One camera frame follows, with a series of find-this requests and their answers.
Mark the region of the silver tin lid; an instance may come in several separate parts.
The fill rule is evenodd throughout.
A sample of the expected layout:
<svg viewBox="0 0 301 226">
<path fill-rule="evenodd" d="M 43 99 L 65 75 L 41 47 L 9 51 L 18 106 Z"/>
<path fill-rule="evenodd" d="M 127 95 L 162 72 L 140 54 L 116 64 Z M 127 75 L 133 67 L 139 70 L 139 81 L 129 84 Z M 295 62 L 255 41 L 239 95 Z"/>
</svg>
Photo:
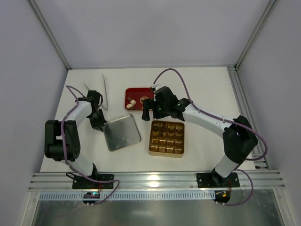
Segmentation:
<svg viewBox="0 0 301 226">
<path fill-rule="evenodd" d="M 131 114 L 105 123 L 103 133 L 111 152 L 136 145 L 142 140 L 135 119 Z"/>
</svg>

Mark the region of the gold chocolate box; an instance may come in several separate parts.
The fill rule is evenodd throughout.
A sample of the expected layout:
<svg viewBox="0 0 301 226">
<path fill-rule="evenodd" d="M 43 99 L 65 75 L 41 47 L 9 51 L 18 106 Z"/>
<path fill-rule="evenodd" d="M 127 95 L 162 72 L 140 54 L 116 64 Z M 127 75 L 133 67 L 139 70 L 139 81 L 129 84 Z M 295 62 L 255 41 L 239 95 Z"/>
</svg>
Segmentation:
<svg viewBox="0 0 301 226">
<path fill-rule="evenodd" d="M 184 155 L 185 126 L 181 122 L 153 121 L 150 128 L 149 155 L 182 158 Z"/>
</svg>

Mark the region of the metal tweezers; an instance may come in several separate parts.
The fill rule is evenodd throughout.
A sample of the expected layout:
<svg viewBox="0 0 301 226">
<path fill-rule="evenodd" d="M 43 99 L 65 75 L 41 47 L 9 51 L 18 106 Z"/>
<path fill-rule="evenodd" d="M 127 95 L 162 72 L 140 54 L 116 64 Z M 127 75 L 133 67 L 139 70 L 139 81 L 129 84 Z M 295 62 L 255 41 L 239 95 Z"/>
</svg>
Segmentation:
<svg viewBox="0 0 301 226">
<path fill-rule="evenodd" d="M 109 103 L 108 103 L 108 94 L 107 94 L 107 85 L 105 76 L 102 73 L 102 83 L 103 83 L 103 93 L 100 93 L 100 100 L 98 106 L 105 111 L 109 110 Z"/>
</svg>

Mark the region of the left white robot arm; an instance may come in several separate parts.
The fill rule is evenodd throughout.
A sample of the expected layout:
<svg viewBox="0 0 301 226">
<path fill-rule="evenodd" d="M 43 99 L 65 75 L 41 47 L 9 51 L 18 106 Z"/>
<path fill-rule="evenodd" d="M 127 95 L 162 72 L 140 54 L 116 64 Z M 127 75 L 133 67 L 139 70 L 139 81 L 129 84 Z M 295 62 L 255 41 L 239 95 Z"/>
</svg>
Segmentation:
<svg viewBox="0 0 301 226">
<path fill-rule="evenodd" d="M 48 120 L 45 123 L 44 155 L 48 159 L 67 165 L 80 179 L 93 183 L 98 180 L 96 166 L 80 155 L 81 145 L 78 127 L 89 119 L 92 129 L 103 131 L 107 122 L 100 106 L 103 96 L 88 91 L 86 96 L 76 98 L 75 106 L 61 120 Z"/>
</svg>

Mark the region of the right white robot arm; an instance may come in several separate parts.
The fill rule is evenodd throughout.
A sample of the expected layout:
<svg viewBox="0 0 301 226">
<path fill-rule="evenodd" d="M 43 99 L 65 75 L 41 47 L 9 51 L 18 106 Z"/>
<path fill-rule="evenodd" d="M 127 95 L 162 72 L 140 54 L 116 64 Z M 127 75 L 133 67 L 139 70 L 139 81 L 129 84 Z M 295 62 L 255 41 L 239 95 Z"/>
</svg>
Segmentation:
<svg viewBox="0 0 301 226">
<path fill-rule="evenodd" d="M 211 172 L 211 181 L 217 186 L 227 182 L 257 146 L 258 139 L 244 116 L 235 119 L 208 113 L 198 109 L 187 99 L 178 99 L 167 86 L 153 88 L 154 97 L 143 100 L 142 120 L 149 121 L 152 111 L 154 119 L 171 117 L 190 122 L 215 133 L 223 140 L 224 156 Z"/>
</svg>

